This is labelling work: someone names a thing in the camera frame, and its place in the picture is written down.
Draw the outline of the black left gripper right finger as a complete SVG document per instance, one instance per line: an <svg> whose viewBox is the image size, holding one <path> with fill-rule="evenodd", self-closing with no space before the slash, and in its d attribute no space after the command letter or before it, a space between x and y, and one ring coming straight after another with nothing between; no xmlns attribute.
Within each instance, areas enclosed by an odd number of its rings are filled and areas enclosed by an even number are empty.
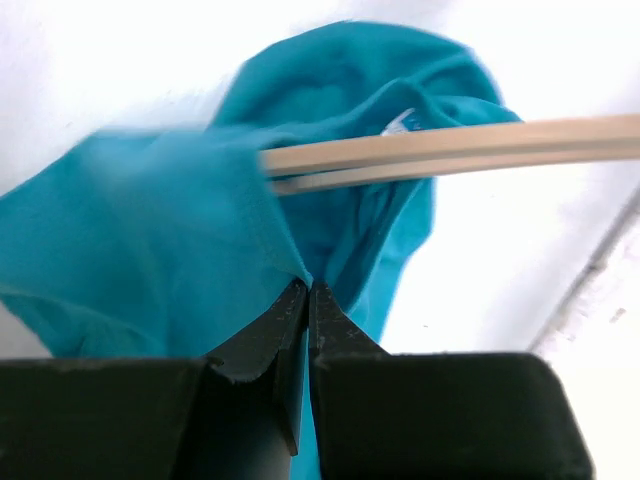
<svg viewBox="0 0 640 480"><path fill-rule="evenodd" d="M594 475L563 386L535 355L393 355L316 283L309 361L326 479Z"/></svg>

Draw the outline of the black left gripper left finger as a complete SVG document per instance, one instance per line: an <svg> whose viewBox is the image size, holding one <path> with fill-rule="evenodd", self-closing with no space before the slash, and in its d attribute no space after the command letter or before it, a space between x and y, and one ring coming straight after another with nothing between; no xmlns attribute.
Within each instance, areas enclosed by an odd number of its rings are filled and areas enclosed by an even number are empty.
<svg viewBox="0 0 640 480"><path fill-rule="evenodd" d="M307 288L195 358L1 364L5 479L285 479L299 451Z"/></svg>

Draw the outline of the teal t shirt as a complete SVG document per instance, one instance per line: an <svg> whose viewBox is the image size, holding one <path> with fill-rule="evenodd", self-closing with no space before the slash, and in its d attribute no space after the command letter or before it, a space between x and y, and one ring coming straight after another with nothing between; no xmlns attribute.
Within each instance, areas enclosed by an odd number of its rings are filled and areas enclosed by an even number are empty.
<svg viewBox="0 0 640 480"><path fill-rule="evenodd" d="M294 279L379 339L431 179L276 194L269 149L512 123L467 47L338 22L247 60L198 131L102 131L1 199L1 301L57 357L199 356Z"/></svg>

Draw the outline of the beige wooden hanger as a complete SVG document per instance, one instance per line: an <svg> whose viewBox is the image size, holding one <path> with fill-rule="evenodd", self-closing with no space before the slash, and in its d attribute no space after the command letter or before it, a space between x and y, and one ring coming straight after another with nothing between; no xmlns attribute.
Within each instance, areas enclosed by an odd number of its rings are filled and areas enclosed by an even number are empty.
<svg viewBox="0 0 640 480"><path fill-rule="evenodd" d="M507 168L636 160L636 114L501 123L266 150L280 195Z"/></svg>

